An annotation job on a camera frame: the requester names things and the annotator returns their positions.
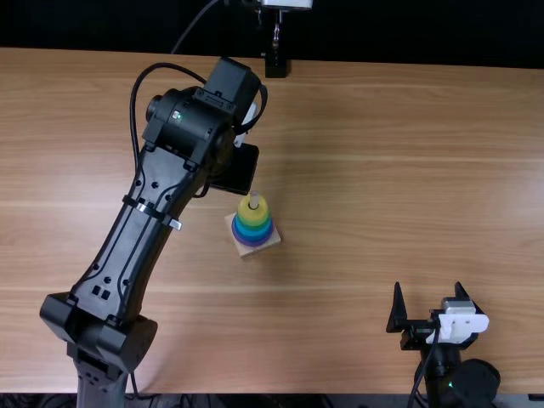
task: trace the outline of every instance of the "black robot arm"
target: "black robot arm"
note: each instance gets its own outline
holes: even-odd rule
[[[428,408],[491,408],[501,383],[499,371],[482,360],[462,361],[467,349],[485,331],[489,319],[468,296],[461,283],[455,296],[444,297],[441,309],[432,309],[427,320],[409,320],[399,282],[394,285],[393,307],[387,333],[401,332],[400,348],[418,350],[421,363],[407,408],[418,400],[422,378],[428,394]]]
[[[221,59],[203,88],[171,89],[148,107],[145,144],[104,245],[70,292],[48,295],[40,315],[68,343],[79,376],[78,408],[122,406],[127,375],[149,350],[157,324],[139,314],[145,288],[180,213],[208,186],[246,194],[258,149],[235,136],[258,91],[251,70]]]

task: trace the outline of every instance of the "wood grain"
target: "wood grain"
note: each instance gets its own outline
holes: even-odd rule
[[[121,206],[130,88],[159,60],[207,76],[216,59],[0,50],[0,392],[77,387],[38,310]],[[145,296],[159,331],[140,387],[407,393],[419,357],[385,333],[393,285],[424,318],[461,281],[491,320],[463,356],[503,393],[544,392],[544,72],[294,61],[265,82],[254,187],[284,241],[241,260],[224,227],[239,198],[190,203]],[[140,131],[151,96],[192,84],[153,74]]]

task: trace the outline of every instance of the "wooden block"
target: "wooden block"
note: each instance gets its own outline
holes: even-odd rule
[[[238,242],[238,240],[235,238],[235,236],[232,234],[232,219],[235,217],[236,213],[227,215],[224,218],[225,223],[227,223],[227,228],[229,229],[229,234],[232,236],[232,239],[235,242],[236,249],[238,250],[238,253],[240,254],[240,258],[244,258],[247,255],[251,255],[252,253],[262,251],[263,249],[273,247],[274,245],[277,245],[281,242],[280,233],[278,232],[278,229],[275,227],[274,224],[274,232],[272,232],[272,235],[270,236],[270,239],[266,241],[263,245],[260,246],[246,246],[244,244],[241,244]]]

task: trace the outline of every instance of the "black wall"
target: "black wall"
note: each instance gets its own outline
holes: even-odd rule
[[[2,0],[0,46],[167,53],[206,2]],[[229,2],[181,53],[260,55],[254,13]],[[544,1],[314,0],[286,16],[285,36],[293,59],[542,68]]]

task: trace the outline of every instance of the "cable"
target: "cable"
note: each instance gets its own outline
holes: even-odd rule
[[[133,384],[133,395],[135,400],[138,400],[138,401],[151,400],[150,402],[150,406],[151,406],[151,404],[153,404],[153,400],[160,395],[160,394],[151,394],[146,396],[140,395],[138,392],[138,386],[136,385],[136,377],[134,376],[134,371],[130,373],[130,382]]]
[[[425,375],[425,371],[427,370],[428,364],[431,361],[431,357],[434,354],[434,350],[436,349],[436,346],[439,343],[439,335],[440,335],[440,327],[436,327],[436,329],[434,329],[433,345],[431,346],[431,349],[427,354],[427,358],[425,359],[422,369],[419,372],[419,375],[417,376],[417,380],[414,382],[414,386],[411,389],[410,398],[408,399],[408,404],[406,405],[406,408],[411,408],[412,405],[414,404],[414,399],[416,398],[416,391],[419,388],[419,384],[421,383],[423,376]]]
[[[427,397],[424,397],[422,396],[422,393],[419,392],[419,389],[417,390],[417,396],[419,397],[419,399],[423,402],[427,402]]]
[[[130,106],[129,106],[129,117],[130,117],[130,137],[133,142],[133,153],[134,153],[134,166],[136,167],[136,172],[138,172],[139,167],[139,146],[138,146],[138,130],[136,128],[136,96],[138,95],[138,90],[145,77],[147,77],[152,71],[159,68],[170,68],[171,70],[183,72],[184,74],[195,78],[198,82],[206,83],[206,80],[198,74],[195,74],[193,71],[184,68],[183,66],[170,64],[169,62],[157,62],[156,64],[150,65],[145,68],[136,78],[134,82],[133,90],[130,93]]]
[[[170,51],[170,54],[176,54],[178,52],[179,46],[184,41],[184,39],[187,37],[187,35],[190,33],[190,31],[193,29],[195,24],[198,22],[198,20],[201,19],[201,17],[219,0],[211,0],[206,6],[202,8],[202,10],[196,15],[196,17],[190,22],[190,24],[187,26],[185,31],[179,36],[178,41],[176,42],[176,45],[173,46],[172,51]]]
[[[235,134],[243,134],[245,132],[249,132],[258,122],[258,120],[261,118],[264,112],[264,108],[266,108],[266,104],[269,101],[269,91],[268,89],[261,83],[261,86],[258,89],[259,93],[261,94],[261,109],[259,110],[258,114],[248,123],[245,125],[241,125],[239,127],[235,128]]]
[[[329,408],[334,408],[334,404],[332,403],[331,399],[326,394],[323,394],[323,400],[325,400]]]
[[[418,404],[421,408],[427,408],[427,407],[425,406],[425,404],[423,404],[423,401],[420,400],[419,395],[417,395],[417,394],[416,394],[415,401],[417,402],[417,404]]]

